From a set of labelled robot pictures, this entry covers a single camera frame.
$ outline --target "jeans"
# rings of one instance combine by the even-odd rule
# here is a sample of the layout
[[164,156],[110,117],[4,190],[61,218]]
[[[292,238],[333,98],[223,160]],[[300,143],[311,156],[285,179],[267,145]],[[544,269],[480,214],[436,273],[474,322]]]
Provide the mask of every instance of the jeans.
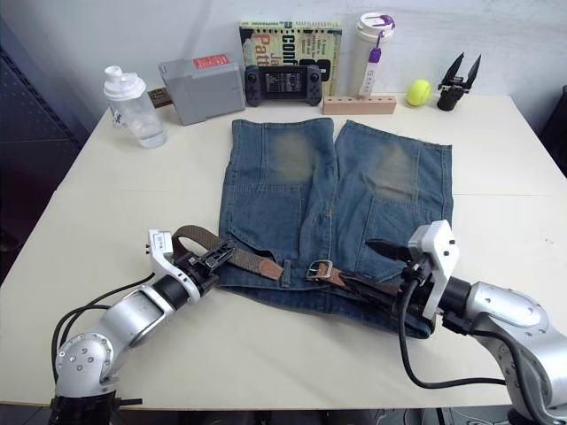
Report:
[[[399,286],[403,263],[364,241],[407,244],[417,227],[451,220],[451,146],[420,142],[348,121],[333,143],[328,118],[297,123],[232,123],[233,147],[222,192],[220,235],[283,267],[272,281],[233,266],[225,290],[302,312],[335,313],[397,330],[393,314],[352,293],[306,280],[314,260]],[[410,314],[408,334],[431,324]]]

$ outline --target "belt buckle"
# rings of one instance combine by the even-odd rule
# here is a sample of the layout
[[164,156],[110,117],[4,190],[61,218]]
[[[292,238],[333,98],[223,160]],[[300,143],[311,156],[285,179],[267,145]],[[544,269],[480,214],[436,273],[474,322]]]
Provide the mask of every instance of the belt buckle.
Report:
[[[319,265],[321,264],[327,266],[327,271],[324,274],[319,274]],[[308,281],[319,281],[321,279],[329,279],[332,268],[333,268],[333,262],[330,259],[317,259],[309,265],[305,278]]]

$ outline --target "white cup lid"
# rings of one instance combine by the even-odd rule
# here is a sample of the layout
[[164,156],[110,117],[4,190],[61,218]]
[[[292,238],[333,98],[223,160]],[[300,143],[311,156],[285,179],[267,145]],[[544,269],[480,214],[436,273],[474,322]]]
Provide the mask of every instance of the white cup lid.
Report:
[[383,38],[391,37],[396,24],[390,15],[382,12],[368,12],[361,16],[357,27],[362,35],[376,40],[380,33]]
[[137,73],[122,73],[119,66],[108,66],[105,74],[105,96],[110,100],[136,99],[145,92],[145,82]]

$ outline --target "shaker bottle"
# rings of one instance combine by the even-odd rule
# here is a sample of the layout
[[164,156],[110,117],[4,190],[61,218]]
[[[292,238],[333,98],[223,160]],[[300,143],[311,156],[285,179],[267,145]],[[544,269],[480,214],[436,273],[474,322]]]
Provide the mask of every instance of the shaker bottle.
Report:
[[379,47],[382,51],[379,60],[380,62],[384,59],[387,60],[387,53],[384,56],[384,47],[392,37],[394,28],[396,28],[396,24],[392,17],[382,12],[364,13],[360,17],[356,25],[354,51],[350,62],[349,95],[359,95],[361,85],[365,80],[370,52],[373,48],[376,48],[378,37],[380,37]]
[[157,148],[167,140],[145,82],[136,73],[123,73],[119,66],[105,69],[105,95],[110,100],[114,123],[126,127],[144,148]]

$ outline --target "wooden block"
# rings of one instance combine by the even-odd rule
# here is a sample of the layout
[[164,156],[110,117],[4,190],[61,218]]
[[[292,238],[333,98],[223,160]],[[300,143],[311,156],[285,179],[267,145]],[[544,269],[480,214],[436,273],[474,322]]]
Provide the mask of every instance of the wooden block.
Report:
[[393,113],[396,97],[382,95],[372,97],[325,96],[322,100],[323,115],[358,115]]

